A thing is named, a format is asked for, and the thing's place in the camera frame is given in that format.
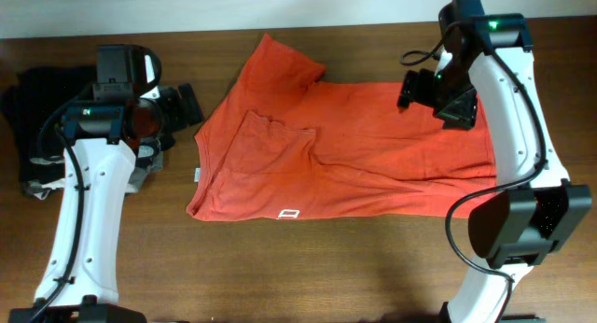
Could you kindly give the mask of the red orange t-shirt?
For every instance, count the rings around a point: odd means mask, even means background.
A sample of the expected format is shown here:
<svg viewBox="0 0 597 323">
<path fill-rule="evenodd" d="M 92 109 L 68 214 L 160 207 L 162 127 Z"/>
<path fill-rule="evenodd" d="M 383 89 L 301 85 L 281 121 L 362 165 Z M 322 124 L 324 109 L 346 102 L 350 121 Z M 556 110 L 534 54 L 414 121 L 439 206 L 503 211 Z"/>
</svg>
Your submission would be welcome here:
<svg viewBox="0 0 597 323">
<path fill-rule="evenodd" d="M 264 35 L 200 127 L 187 213 L 202 221 L 386 214 L 442 217 L 494 186 L 486 119 L 448 130 L 430 107 L 397 106 L 397 83 L 325 82 L 325 67 Z"/>
</svg>

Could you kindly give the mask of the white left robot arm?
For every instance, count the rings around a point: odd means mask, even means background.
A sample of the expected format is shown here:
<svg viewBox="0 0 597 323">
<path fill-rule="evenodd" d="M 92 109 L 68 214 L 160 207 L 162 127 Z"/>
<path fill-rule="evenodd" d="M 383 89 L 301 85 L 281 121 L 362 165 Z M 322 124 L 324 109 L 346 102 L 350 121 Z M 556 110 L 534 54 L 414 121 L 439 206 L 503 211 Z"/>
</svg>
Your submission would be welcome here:
<svg viewBox="0 0 597 323">
<path fill-rule="evenodd" d="M 96 79 L 44 122 L 36 150 L 64 165 L 62 204 L 49 263 L 29 308 L 11 322 L 144 322 L 118 303 L 122 206 L 142 147 L 203 120 L 192 87 L 162 87 L 159 57 L 138 45 L 101 45 Z"/>
</svg>

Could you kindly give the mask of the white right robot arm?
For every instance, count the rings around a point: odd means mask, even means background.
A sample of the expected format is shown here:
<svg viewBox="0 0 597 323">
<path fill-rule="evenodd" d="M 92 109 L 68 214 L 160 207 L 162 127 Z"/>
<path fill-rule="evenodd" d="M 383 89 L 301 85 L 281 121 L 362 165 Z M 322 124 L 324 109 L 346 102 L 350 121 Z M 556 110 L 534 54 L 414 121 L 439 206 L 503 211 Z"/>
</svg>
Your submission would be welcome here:
<svg viewBox="0 0 597 323">
<path fill-rule="evenodd" d="M 438 14 L 430 54 L 406 52 L 397 104 L 430 107 L 446 128 L 473 128 L 486 116 L 497 184 L 479 190 L 468 219 L 474 257 L 441 322 L 503 322 L 514 288 L 559 251 L 588 214 L 590 189 L 571 182 L 548 134 L 535 75 L 533 41 L 519 13 L 488 15 L 480 0 L 452 0 Z M 423 62 L 437 59 L 437 68 Z"/>
</svg>

